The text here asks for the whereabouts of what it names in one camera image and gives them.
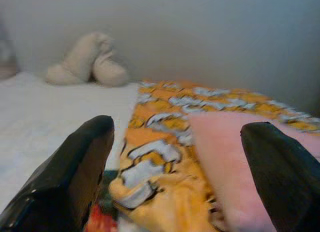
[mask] white bed sheet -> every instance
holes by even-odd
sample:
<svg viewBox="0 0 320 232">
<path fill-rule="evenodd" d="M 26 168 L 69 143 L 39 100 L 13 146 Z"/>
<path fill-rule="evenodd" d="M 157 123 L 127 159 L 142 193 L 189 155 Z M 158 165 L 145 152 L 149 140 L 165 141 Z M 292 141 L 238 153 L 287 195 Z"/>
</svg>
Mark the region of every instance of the white bed sheet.
<svg viewBox="0 0 320 232">
<path fill-rule="evenodd" d="M 82 123 L 112 116 L 115 140 L 106 168 L 118 156 L 138 94 L 138 84 L 53 86 L 28 72 L 0 82 L 0 213 L 28 177 Z"/>
</svg>

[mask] patterned blanket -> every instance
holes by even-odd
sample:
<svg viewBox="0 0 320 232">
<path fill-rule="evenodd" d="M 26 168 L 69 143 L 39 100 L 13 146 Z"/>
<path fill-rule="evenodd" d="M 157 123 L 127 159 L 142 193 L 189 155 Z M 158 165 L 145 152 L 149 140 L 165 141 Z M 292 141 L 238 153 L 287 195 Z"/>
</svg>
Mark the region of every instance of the patterned blanket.
<svg viewBox="0 0 320 232">
<path fill-rule="evenodd" d="M 109 186 L 116 208 L 151 232 L 226 231 L 215 194 L 197 161 L 187 117 L 214 111 L 258 114 L 320 135 L 320 119 L 260 93 L 143 81 L 120 170 Z"/>
</svg>

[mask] pink fleece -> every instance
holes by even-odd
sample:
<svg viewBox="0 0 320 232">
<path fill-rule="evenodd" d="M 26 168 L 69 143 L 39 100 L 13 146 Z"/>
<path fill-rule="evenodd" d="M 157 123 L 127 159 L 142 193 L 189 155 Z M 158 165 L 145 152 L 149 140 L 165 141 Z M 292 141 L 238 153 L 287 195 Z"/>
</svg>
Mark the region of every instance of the pink fleece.
<svg viewBox="0 0 320 232">
<path fill-rule="evenodd" d="M 266 119 L 238 112 L 207 112 L 189 116 L 196 152 L 232 232 L 275 232 L 256 190 L 240 131 L 252 122 L 270 122 L 320 158 L 320 138 Z"/>
</svg>

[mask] beige stuffed toy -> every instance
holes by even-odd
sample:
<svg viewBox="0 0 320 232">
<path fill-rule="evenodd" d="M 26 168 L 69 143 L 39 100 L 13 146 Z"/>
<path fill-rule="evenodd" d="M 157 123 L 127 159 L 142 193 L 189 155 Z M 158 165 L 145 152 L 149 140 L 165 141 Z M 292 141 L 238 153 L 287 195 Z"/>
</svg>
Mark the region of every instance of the beige stuffed toy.
<svg viewBox="0 0 320 232">
<path fill-rule="evenodd" d="M 81 37 L 62 63 L 48 68 L 45 80 L 53 85 L 81 84 L 89 81 L 91 74 L 108 87 L 128 82 L 127 71 L 111 61 L 113 40 L 101 32 Z"/>
</svg>

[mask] bedding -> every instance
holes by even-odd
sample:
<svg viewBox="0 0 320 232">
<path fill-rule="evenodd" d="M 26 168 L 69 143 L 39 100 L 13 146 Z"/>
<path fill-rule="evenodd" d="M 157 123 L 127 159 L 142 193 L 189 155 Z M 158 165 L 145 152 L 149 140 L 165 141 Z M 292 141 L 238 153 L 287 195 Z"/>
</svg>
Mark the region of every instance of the bedding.
<svg viewBox="0 0 320 232">
<path fill-rule="evenodd" d="M 29 72 L 1 81 L 0 212 L 66 137 L 97 115 L 114 120 L 115 140 L 106 168 L 117 169 L 137 89 L 136 83 L 117 88 L 52 86 Z"/>
<path fill-rule="evenodd" d="M 258 114 L 302 132 L 320 132 L 319 119 L 259 93 L 144 81 L 126 131 L 120 172 L 109 187 L 115 206 L 151 232 L 228 231 L 196 156 L 187 117 L 218 111 Z"/>
<path fill-rule="evenodd" d="M 102 186 L 92 206 L 90 216 L 83 229 L 83 232 L 116 232 L 118 211 L 113 206 L 109 194 L 109 184 L 117 177 L 117 170 L 106 170 L 103 174 Z"/>
<path fill-rule="evenodd" d="M 276 230 L 319 231 L 317 159 L 269 122 L 243 126 L 241 141 L 256 190 Z"/>
<path fill-rule="evenodd" d="M 231 231 L 276 231 L 258 195 L 240 131 L 249 123 L 270 122 L 298 140 L 318 160 L 320 137 L 300 133 L 262 116 L 237 112 L 193 114 L 189 122 L 197 157 L 214 188 Z"/>
</svg>

